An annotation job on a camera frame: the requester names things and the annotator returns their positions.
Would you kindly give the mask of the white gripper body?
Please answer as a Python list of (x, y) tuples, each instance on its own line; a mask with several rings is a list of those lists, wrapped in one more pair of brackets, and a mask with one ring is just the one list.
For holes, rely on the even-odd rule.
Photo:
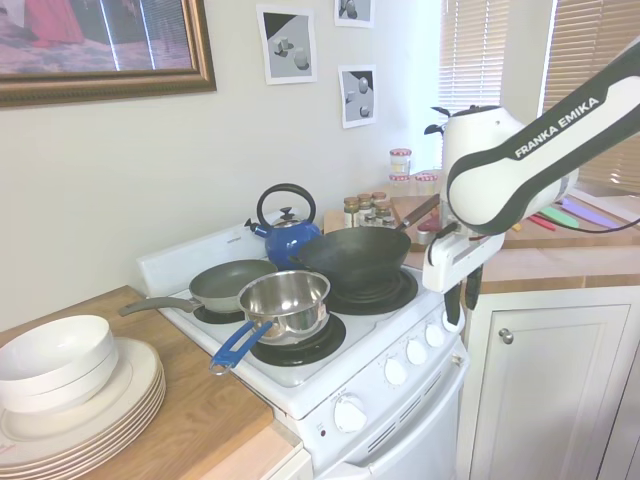
[(427, 250), (422, 269), (422, 285), (437, 293), (446, 293), (483, 266), (503, 246), (505, 234), (472, 240), (460, 234), (448, 234)]

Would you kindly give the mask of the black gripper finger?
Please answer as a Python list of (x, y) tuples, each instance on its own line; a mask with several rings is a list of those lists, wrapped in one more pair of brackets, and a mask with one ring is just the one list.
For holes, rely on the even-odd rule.
[(458, 324), (461, 311), (460, 295), (462, 284), (454, 285), (444, 294), (447, 321), (449, 324)]
[(465, 305), (470, 311), (473, 311), (478, 303), (483, 277), (483, 266), (477, 267), (471, 274), (467, 276), (465, 286)]

